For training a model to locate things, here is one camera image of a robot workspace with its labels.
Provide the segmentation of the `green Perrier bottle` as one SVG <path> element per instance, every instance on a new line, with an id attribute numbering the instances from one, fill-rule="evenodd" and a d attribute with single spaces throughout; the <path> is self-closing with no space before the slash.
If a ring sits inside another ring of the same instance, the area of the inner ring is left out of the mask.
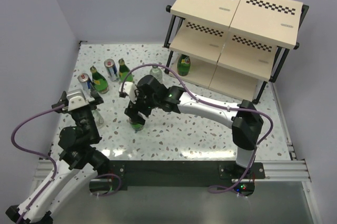
<path id="1" fill-rule="evenodd" d="M 137 123 L 136 121 L 130 120 L 130 125 L 135 131 L 141 131 L 144 128 L 144 125 Z"/>
<path id="2" fill-rule="evenodd" d="M 127 82 L 134 82 L 133 75 L 130 74 L 130 69 L 126 66 L 124 59 L 119 59 L 119 77 L 120 77 L 120 82 L 127 81 Z"/>
<path id="3" fill-rule="evenodd" d="M 97 92 L 105 94 L 109 91 L 109 86 L 106 78 L 100 74 L 95 66 L 90 67 L 90 72 L 92 73 L 92 83 L 93 87 Z"/>

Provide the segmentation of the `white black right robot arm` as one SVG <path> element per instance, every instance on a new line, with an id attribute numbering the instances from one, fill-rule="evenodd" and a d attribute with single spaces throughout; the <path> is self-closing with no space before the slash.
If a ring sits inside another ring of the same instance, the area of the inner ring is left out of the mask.
<path id="1" fill-rule="evenodd" d="M 180 86 L 166 87 L 152 75 L 144 76 L 137 84 L 124 82 L 118 91 L 120 97 L 130 100 L 125 114 L 141 125 L 145 124 L 144 118 L 158 108 L 167 113 L 196 115 L 226 126 L 231 129 L 237 146 L 236 175 L 247 178 L 253 172 L 253 153 L 263 119 L 250 101 L 237 104 L 205 98 L 188 93 Z"/>

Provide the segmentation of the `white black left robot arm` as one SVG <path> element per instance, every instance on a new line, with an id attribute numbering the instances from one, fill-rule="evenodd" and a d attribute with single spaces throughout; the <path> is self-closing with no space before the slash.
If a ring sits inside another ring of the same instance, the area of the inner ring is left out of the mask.
<path id="1" fill-rule="evenodd" d="M 75 125 L 60 131 L 58 145 L 62 152 L 58 160 L 40 154 L 52 162 L 53 168 L 24 202 L 6 210 L 14 223 L 52 223 L 56 213 L 86 183 L 108 174 L 109 159 L 94 147 L 102 138 L 92 114 L 104 101 L 95 90 L 91 90 L 91 96 L 89 101 L 80 89 L 64 91 L 48 110 L 70 114 Z"/>

